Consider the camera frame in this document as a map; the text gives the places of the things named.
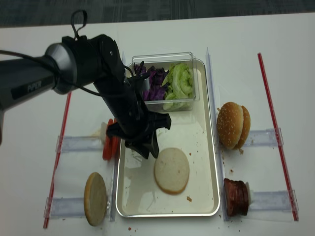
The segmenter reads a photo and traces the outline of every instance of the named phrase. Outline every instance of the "top bun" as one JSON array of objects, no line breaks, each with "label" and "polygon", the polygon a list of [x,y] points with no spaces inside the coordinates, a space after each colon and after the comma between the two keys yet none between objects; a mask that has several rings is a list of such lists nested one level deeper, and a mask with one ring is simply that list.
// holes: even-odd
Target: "top bun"
[{"label": "top bun", "polygon": [[246,141],[250,126],[250,114],[245,107],[234,102],[225,103],[221,107],[217,129],[220,142],[227,149],[240,149]]}]

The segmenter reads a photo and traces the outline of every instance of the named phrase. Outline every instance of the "clear plastic container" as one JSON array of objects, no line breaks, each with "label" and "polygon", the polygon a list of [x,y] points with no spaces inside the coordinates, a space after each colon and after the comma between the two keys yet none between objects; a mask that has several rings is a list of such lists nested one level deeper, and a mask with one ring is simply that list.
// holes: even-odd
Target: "clear plastic container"
[{"label": "clear plastic container", "polygon": [[194,101],[199,100],[198,90],[198,74],[196,69],[196,59],[191,52],[186,53],[173,53],[173,54],[160,54],[148,56],[134,56],[132,63],[128,67],[133,70],[133,64],[140,64],[144,61],[144,66],[149,69],[151,66],[155,68],[164,68],[167,71],[171,64],[184,63],[188,65],[192,75],[192,96],[186,99],[176,100],[158,100],[158,101],[145,101],[148,109],[154,112],[171,112],[171,111],[185,111],[191,110]]}]

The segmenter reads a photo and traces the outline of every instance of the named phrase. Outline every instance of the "red cabbage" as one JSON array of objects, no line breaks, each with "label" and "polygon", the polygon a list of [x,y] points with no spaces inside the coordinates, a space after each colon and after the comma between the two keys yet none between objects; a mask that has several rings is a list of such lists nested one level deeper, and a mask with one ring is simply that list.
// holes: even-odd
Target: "red cabbage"
[{"label": "red cabbage", "polygon": [[[144,62],[141,62],[140,65],[134,64],[133,69],[136,75],[146,72],[146,67],[143,64]],[[143,100],[144,101],[164,100],[168,84],[162,86],[162,83],[169,71],[165,71],[164,68],[155,69],[154,66],[151,66],[148,69],[148,72],[150,72],[149,76],[150,89],[142,92]]]}]

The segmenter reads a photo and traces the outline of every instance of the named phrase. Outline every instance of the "gray carpet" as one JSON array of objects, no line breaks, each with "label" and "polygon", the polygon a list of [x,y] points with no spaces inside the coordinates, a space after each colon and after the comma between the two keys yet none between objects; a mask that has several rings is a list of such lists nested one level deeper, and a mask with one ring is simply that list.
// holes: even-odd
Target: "gray carpet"
[{"label": "gray carpet", "polygon": [[314,0],[0,0],[0,27],[69,24],[85,9],[89,23],[191,19],[315,11]]}]

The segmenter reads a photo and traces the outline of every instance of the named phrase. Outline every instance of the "red line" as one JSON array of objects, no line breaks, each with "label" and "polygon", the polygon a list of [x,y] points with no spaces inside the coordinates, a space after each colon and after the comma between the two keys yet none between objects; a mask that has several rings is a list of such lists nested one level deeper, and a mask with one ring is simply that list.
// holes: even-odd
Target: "red line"
[{"label": "red line", "polygon": [[[70,98],[71,98],[71,93],[68,93],[67,101],[65,102],[65,108],[64,108],[64,113],[63,113],[63,124],[61,126],[61,131],[60,131],[59,145],[61,145],[63,143],[63,136],[64,136],[65,124],[67,122]],[[54,196],[54,179],[55,179],[55,172],[56,172],[56,169],[57,169],[57,166],[58,166],[58,163],[59,163],[59,158],[60,158],[60,152],[57,152],[56,160],[55,160],[55,166],[54,166],[54,171],[53,171],[53,176],[51,178],[49,198],[52,198]],[[48,228],[48,222],[49,222],[49,217],[45,218],[44,226],[43,226],[44,229]]]},{"label": "red line", "polygon": [[[275,114],[274,106],[273,106],[272,100],[271,100],[271,94],[270,94],[270,90],[269,90],[269,86],[268,86],[266,71],[265,71],[265,67],[264,67],[264,62],[262,61],[261,53],[258,53],[258,60],[259,60],[262,79],[264,81],[264,85],[265,85],[265,89],[266,89],[266,94],[267,94],[267,99],[268,99],[268,103],[269,103],[269,109],[270,109],[270,113],[271,113],[272,123],[274,125],[274,129],[278,129],[276,114]],[[281,143],[279,134],[277,134],[277,141],[278,141],[278,144]],[[286,162],[285,162],[285,157],[284,157],[284,149],[283,149],[282,145],[278,145],[278,147],[279,147],[279,153],[280,153],[281,163],[282,163],[282,167],[283,167],[284,178],[285,178],[285,182],[286,182],[286,188],[289,192],[289,196],[290,196],[290,200],[291,200],[291,206],[293,209],[293,211],[292,211],[293,219],[294,219],[294,221],[299,221],[297,206],[295,204],[293,194],[292,194],[292,186],[291,186],[291,182],[290,182],[289,171],[286,167]]]}]

